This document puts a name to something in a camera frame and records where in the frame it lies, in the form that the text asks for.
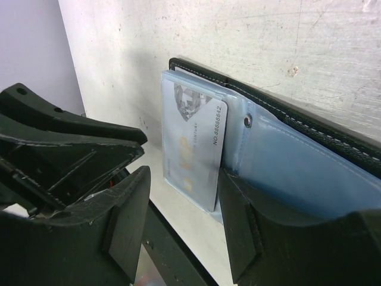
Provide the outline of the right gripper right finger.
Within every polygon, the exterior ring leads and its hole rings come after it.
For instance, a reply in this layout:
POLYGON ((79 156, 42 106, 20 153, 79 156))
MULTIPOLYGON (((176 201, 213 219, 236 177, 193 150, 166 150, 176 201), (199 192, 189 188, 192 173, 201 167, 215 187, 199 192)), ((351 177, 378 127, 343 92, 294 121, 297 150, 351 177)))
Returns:
POLYGON ((228 171, 218 194, 235 284, 380 284, 379 210, 320 219, 228 171))

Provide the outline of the black leather card holder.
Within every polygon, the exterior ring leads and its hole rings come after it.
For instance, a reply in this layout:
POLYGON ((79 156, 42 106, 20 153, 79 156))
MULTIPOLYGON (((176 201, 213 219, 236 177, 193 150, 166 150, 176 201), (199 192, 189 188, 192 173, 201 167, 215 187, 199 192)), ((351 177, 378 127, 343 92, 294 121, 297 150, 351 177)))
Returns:
MULTIPOLYGON (((227 104, 220 168, 318 217, 380 208, 379 143, 180 58, 162 72, 161 94, 165 79, 227 104)), ((222 220, 218 192, 207 213, 222 220)))

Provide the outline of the white VIP card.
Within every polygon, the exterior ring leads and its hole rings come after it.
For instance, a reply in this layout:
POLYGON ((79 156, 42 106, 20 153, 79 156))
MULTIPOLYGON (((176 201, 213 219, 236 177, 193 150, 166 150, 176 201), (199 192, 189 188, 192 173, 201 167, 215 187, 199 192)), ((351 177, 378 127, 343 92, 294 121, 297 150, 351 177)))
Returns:
POLYGON ((162 95, 164 178, 200 208, 213 212, 227 104, 167 79, 162 95))

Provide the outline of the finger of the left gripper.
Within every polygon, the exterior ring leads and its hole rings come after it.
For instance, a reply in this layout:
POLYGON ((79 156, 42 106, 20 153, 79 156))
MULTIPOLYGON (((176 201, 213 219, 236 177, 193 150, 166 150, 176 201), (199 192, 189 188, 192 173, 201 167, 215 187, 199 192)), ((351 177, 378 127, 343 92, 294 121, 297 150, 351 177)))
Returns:
POLYGON ((143 145, 148 141, 138 128, 100 122, 59 108, 22 83, 1 92, 1 114, 24 125, 58 133, 121 139, 143 145))
POLYGON ((144 154, 132 141, 76 142, 1 138, 1 183, 27 209, 64 209, 95 192, 144 154))

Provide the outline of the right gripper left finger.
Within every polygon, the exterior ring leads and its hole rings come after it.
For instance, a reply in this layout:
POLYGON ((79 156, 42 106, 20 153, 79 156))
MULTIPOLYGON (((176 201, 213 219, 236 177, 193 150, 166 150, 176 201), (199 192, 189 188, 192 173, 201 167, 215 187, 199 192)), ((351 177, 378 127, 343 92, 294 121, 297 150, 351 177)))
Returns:
POLYGON ((132 284, 150 186, 142 166, 49 219, 1 212, 1 284, 132 284))

